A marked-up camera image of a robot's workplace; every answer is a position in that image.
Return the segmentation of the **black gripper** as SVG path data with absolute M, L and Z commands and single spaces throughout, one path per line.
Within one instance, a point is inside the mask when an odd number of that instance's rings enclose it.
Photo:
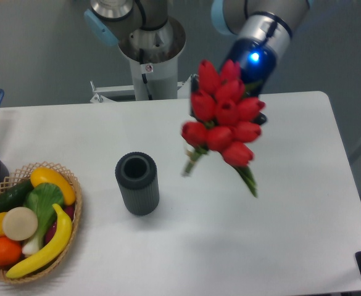
M 252 38 L 238 39 L 231 47 L 229 53 L 222 62 L 222 68 L 227 60 L 238 62 L 241 69 L 241 80 L 252 88 L 246 92 L 250 96 L 259 96 L 264 84 L 277 64 L 277 57 L 273 49 L 268 46 L 269 38 L 263 41 Z M 190 90 L 192 97 L 199 90 L 199 75 L 190 76 Z M 190 100 L 189 114 L 197 118 L 194 113 L 192 100 Z M 265 114 L 260 112 L 253 120 L 253 123 L 264 125 L 267 122 Z

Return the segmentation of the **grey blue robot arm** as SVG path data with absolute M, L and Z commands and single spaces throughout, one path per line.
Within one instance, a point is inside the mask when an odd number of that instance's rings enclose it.
M 226 58 L 239 62 L 241 80 L 258 96 L 310 1 L 214 1 L 211 20 L 223 35 L 235 35 Z M 91 1 L 85 22 L 104 44 L 118 46 L 130 63 L 138 101 L 178 96 L 178 57 L 186 44 L 181 23 L 167 1 Z

